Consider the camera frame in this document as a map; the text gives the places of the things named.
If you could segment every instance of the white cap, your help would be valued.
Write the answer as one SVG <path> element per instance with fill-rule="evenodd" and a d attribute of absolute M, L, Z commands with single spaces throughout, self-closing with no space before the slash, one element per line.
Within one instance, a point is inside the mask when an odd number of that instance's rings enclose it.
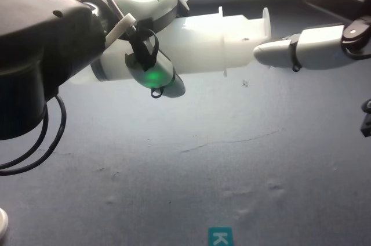
<path fill-rule="evenodd" d="M 4 210 L 0 208 L 0 239 L 4 236 L 8 228 L 8 216 Z"/>

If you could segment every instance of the gray table surface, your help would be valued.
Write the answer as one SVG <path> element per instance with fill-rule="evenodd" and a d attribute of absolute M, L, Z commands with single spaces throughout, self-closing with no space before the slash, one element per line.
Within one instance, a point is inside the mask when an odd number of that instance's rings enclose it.
<path fill-rule="evenodd" d="M 334 21 L 301 4 L 271 14 L 276 36 Z M 232 227 L 237 246 L 371 245 L 371 139 L 359 131 L 370 71 L 369 61 L 299 73 L 253 61 L 227 78 L 185 75 L 173 100 L 134 81 L 68 82 L 56 152 L 0 178 L 3 246 L 207 245 L 212 226 Z M 49 110 L 34 158 L 59 124 L 54 100 Z M 0 161 L 37 136 L 0 142 Z"/>

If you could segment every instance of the teal sticker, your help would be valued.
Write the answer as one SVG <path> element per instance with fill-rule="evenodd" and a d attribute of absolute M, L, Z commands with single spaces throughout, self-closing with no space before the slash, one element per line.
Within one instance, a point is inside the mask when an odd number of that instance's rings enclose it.
<path fill-rule="evenodd" d="M 210 227 L 209 246 L 233 246 L 231 227 Z"/>

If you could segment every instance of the black wire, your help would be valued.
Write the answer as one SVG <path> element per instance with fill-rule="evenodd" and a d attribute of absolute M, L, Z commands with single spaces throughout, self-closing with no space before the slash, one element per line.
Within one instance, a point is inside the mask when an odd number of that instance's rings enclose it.
<path fill-rule="evenodd" d="M 8 170 L 8 171 L 0 171 L 0 176 L 17 175 L 19 173 L 30 171 L 30 170 L 36 168 L 37 166 L 41 165 L 46 159 L 48 159 L 50 157 L 50 155 L 52 155 L 54 149 L 57 147 L 60 139 L 62 138 L 64 129 L 66 127 L 66 122 L 67 122 L 66 107 L 64 106 L 62 98 L 59 95 L 57 95 L 56 99 L 58 101 L 58 104 L 59 104 L 59 107 L 60 107 L 60 110 L 61 110 L 61 121 L 60 121 L 60 126 L 59 126 L 59 129 L 58 129 L 57 135 L 56 135 L 54 141 L 52 142 L 52 144 L 50 145 L 50 147 L 48 148 L 48 150 L 45 152 L 45 154 L 39 160 L 33 162 L 32 164 L 24 166 L 22 168 L 11 169 L 11 170 Z"/>
<path fill-rule="evenodd" d="M 18 165 L 19 163 L 21 163 L 24 160 L 26 160 L 29 156 L 33 155 L 35 153 L 35 151 L 39 148 L 39 146 L 41 145 L 41 143 L 44 141 L 46 132 L 48 131 L 48 125 L 49 125 L 48 107 L 45 106 L 45 116 L 44 116 L 43 123 L 42 123 L 42 129 L 41 129 L 40 136 L 37 139 L 36 143 L 32 146 L 32 148 L 30 148 L 29 151 L 27 151 L 21 157 L 13 160 L 11 162 L 8 162 L 8 163 L 5 163 L 5 164 L 1 164 L 0 165 L 0 169 L 8 169 L 8 168 L 10 168 L 12 166 Z"/>

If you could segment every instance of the screw hole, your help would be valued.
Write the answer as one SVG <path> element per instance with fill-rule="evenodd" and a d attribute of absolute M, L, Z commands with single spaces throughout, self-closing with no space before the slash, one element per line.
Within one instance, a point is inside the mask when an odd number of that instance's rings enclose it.
<path fill-rule="evenodd" d="M 53 14 L 54 14 L 55 16 L 57 16 L 58 18 L 62 18 L 62 17 L 63 17 L 62 12 L 59 11 L 59 10 L 55 10 L 55 11 L 53 11 Z"/>

